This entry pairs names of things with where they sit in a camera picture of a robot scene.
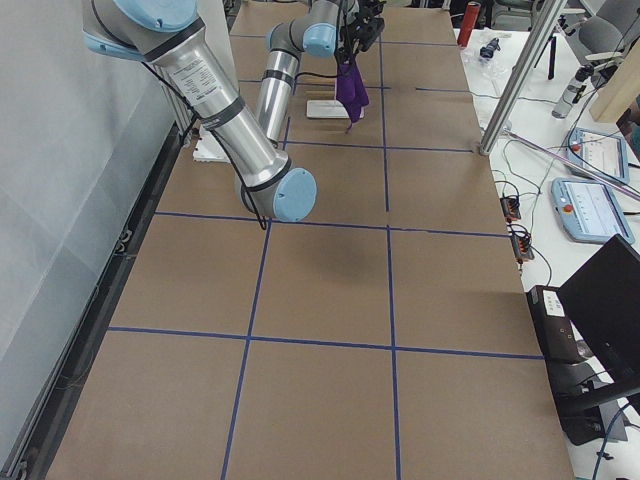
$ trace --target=computer monitor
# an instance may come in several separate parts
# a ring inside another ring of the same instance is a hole
[[[560,417],[623,397],[640,413],[640,255],[615,235],[557,293],[567,317],[614,380],[557,399]]]

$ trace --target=label on robot arm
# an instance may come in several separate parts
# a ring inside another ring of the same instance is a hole
[[[556,292],[544,290],[544,308],[550,317],[564,317],[564,308]]]
[[[177,70],[168,68],[167,72],[194,107],[220,88],[218,80],[202,58],[197,58]]]

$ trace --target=red cylinder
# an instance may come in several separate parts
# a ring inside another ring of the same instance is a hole
[[[458,45],[462,48],[465,48],[469,43],[469,37],[471,36],[471,31],[473,27],[476,25],[476,20],[478,20],[478,14],[480,13],[480,3],[479,2],[469,2],[467,3],[467,9],[464,12],[464,18],[462,19],[462,26],[460,27],[460,33],[458,34]]]

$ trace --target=light blue joint cap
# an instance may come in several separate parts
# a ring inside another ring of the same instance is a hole
[[[133,60],[134,62],[144,62],[144,57],[137,50],[123,47],[111,40],[96,37],[85,31],[82,33],[84,34],[84,44],[92,52],[109,57],[122,58],[124,60]]]
[[[141,27],[154,32],[179,32],[198,17],[198,0],[113,0]]]
[[[269,30],[267,32],[267,35],[264,37],[264,41],[267,43],[267,50],[271,50],[271,37],[273,36],[273,32],[275,31],[275,29],[277,27],[278,27],[278,25],[276,25],[271,30]]]
[[[304,31],[304,51],[314,57],[330,57],[336,48],[336,27],[330,23],[316,23]]]
[[[283,222],[299,222],[316,203],[316,179],[304,168],[287,173],[273,196],[273,212]]]

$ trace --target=brown table surface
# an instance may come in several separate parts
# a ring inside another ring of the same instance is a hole
[[[250,105],[263,34],[304,11],[243,4]],[[182,152],[49,479],[573,478],[448,17],[384,17],[350,133],[305,118],[316,79],[291,102],[304,222],[261,231]]]

